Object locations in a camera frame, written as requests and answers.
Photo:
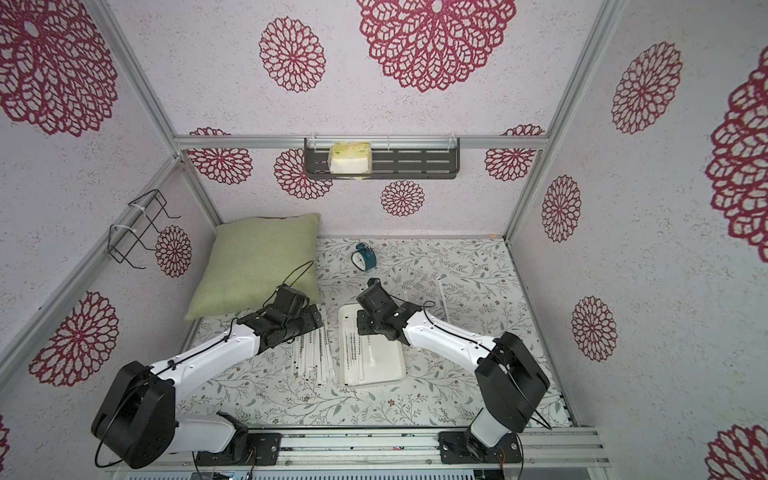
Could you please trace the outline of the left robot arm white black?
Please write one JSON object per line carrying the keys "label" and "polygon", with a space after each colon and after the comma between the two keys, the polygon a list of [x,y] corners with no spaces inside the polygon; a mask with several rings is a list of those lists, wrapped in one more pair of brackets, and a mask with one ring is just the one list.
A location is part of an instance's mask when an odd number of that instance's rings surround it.
{"label": "left robot arm white black", "polygon": [[132,361],[117,373],[91,433],[132,469],[164,455],[187,454],[198,465],[237,465],[252,455],[249,428],[226,412],[182,415],[179,404],[225,370],[323,325],[318,307],[287,286],[273,302],[234,318],[218,336],[150,365]]}

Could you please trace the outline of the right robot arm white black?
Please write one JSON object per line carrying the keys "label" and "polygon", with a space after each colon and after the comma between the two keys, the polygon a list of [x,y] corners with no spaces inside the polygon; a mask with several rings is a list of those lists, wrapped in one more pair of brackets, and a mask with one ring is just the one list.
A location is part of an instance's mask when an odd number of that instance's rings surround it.
{"label": "right robot arm white black", "polygon": [[391,295],[377,278],[356,301],[363,311],[361,334],[427,350],[474,375],[483,407],[468,427],[469,448],[485,452],[507,435],[522,433],[532,420],[551,427],[537,411],[550,380],[517,335],[491,337],[451,325],[428,307]]}

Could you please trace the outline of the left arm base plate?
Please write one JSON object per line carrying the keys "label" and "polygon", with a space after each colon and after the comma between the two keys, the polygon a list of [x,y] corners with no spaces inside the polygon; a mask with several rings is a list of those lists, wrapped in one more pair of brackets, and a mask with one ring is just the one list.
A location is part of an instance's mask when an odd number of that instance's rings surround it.
{"label": "left arm base plate", "polygon": [[197,452],[198,466],[275,466],[280,452],[279,433],[236,433],[222,452]]}

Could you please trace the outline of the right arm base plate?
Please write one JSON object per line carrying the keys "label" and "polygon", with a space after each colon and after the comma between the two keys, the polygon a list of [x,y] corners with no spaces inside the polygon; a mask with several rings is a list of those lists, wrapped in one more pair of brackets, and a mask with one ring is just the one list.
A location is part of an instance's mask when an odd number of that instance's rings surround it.
{"label": "right arm base plate", "polygon": [[471,436],[468,430],[441,431],[438,444],[443,464],[519,464],[524,457],[516,434],[506,434],[495,446],[488,447]]}

